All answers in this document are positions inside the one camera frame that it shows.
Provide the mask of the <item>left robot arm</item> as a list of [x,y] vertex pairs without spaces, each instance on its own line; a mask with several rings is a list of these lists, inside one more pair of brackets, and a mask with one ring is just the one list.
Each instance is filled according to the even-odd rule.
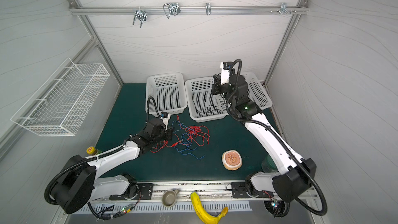
[[45,201],[72,214],[103,197],[133,197],[134,177],[127,173],[113,177],[103,175],[152,151],[156,144],[171,141],[174,129],[168,126],[170,117],[168,112],[157,112],[156,118],[147,118],[145,127],[120,146],[85,158],[71,157],[46,186]]

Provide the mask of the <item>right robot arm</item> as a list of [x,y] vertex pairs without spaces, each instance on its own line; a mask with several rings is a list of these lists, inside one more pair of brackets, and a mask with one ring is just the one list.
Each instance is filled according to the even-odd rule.
[[[213,76],[213,95],[221,95],[226,101],[228,115],[242,123],[260,142],[274,162],[277,172],[257,172],[249,177],[247,192],[257,195],[260,191],[277,194],[285,205],[282,216],[286,216],[292,201],[317,216],[328,212],[324,193],[315,181],[317,166],[311,159],[304,159],[294,151],[271,126],[260,107],[248,97],[248,83],[241,75],[242,60],[221,62],[219,74]],[[317,210],[300,199],[300,195],[313,187],[321,202]]]

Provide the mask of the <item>middle white perforated basket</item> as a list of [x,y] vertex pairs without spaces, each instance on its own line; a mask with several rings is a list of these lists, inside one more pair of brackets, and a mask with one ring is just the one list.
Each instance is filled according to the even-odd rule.
[[198,123],[223,119],[228,115],[224,97],[211,93],[213,82],[210,76],[184,83],[190,117]]

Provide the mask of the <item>white perforated basket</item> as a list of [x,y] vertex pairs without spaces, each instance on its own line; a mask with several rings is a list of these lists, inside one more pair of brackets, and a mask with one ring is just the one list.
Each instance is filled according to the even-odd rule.
[[254,73],[242,73],[248,84],[248,97],[254,101],[262,110],[272,107],[272,101],[264,86],[260,83]]
[[224,97],[211,93],[213,82],[210,76],[184,83],[190,117],[198,123],[223,119],[228,115]]
[[150,115],[157,116],[153,102],[147,109],[147,100],[153,97],[158,112],[167,112],[171,115],[182,114],[188,106],[184,79],[181,73],[154,75],[146,81],[145,110]]

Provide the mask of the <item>right white perforated basket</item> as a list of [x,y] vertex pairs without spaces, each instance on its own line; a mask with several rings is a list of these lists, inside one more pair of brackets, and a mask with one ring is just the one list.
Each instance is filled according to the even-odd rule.
[[248,84],[248,97],[254,101],[262,110],[272,107],[272,101],[264,86],[260,83],[254,73],[242,73]]

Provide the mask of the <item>left white perforated basket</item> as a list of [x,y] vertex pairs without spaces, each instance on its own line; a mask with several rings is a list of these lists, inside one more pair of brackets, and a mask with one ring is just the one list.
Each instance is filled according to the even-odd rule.
[[146,81],[145,110],[150,115],[157,116],[153,102],[147,109],[147,100],[153,97],[158,112],[167,112],[171,115],[182,114],[188,106],[184,79],[181,73],[154,75]]

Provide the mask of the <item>round toy food disc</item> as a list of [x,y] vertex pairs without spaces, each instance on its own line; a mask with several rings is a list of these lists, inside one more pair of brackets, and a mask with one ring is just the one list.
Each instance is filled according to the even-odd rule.
[[238,151],[228,150],[222,154],[222,164],[229,171],[238,170],[242,164],[242,158]]

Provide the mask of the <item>yellow capped sauce bottle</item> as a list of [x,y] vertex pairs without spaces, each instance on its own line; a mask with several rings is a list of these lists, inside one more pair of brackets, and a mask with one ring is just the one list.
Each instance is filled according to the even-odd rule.
[[95,148],[95,147],[93,147],[93,146],[90,146],[90,147],[88,147],[86,149],[86,153],[87,153],[88,156],[96,156],[96,155],[101,154],[102,151],[97,149],[97,148]]

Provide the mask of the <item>green lidded jar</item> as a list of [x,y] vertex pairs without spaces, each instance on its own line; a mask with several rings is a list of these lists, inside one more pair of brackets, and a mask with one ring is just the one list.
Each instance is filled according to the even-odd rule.
[[262,171],[266,173],[278,172],[278,168],[270,155],[267,155],[265,159],[262,161],[261,168]]

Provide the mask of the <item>yellow banana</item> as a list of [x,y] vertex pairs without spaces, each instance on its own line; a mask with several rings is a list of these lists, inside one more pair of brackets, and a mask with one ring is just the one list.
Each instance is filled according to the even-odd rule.
[[190,200],[198,218],[205,224],[218,224],[229,211],[228,207],[224,207],[218,216],[210,215],[204,208],[199,195],[196,192],[190,194]]

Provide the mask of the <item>middle metal clamp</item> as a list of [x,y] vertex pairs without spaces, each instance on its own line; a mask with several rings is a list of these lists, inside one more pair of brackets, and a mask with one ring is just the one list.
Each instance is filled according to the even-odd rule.
[[169,19],[171,16],[176,17],[180,14],[181,9],[178,3],[166,3],[163,5],[163,10],[165,12],[166,17]]

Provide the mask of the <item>metal clamp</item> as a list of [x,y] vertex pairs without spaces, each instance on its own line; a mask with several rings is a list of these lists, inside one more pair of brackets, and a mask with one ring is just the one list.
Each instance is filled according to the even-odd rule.
[[288,9],[288,5],[286,3],[282,3],[280,8],[277,10],[270,10],[271,14],[278,14],[278,15],[296,15],[297,11],[295,9]]
[[169,19],[171,16],[176,17],[180,14],[181,9],[178,3],[166,3],[163,5],[163,10],[165,12],[166,17]]
[[147,13],[139,8],[135,12],[132,24],[134,25],[135,23],[140,23],[140,28],[142,28],[145,21],[147,21]]

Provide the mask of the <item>right metal clamp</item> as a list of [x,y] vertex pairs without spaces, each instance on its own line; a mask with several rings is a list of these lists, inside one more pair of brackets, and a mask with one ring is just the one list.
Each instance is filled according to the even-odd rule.
[[270,10],[271,14],[278,14],[278,15],[296,15],[297,11],[295,9],[288,9],[288,5],[286,3],[282,3],[280,8],[277,10]]

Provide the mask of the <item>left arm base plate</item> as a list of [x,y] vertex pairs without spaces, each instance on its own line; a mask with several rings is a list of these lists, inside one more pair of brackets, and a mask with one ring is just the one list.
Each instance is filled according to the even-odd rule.
[[151,200],[153,193],[152,183],[137,183],[130,186],[122,195],[112,195],[110,200],[114,201],[127,201],[127,200]]

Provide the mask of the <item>small metal bracket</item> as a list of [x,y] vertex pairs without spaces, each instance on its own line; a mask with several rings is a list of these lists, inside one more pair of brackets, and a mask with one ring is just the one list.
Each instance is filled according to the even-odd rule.
[[207,16],[211,15],[211,4],[210,3],[205,4],[205,11],[206,11]]

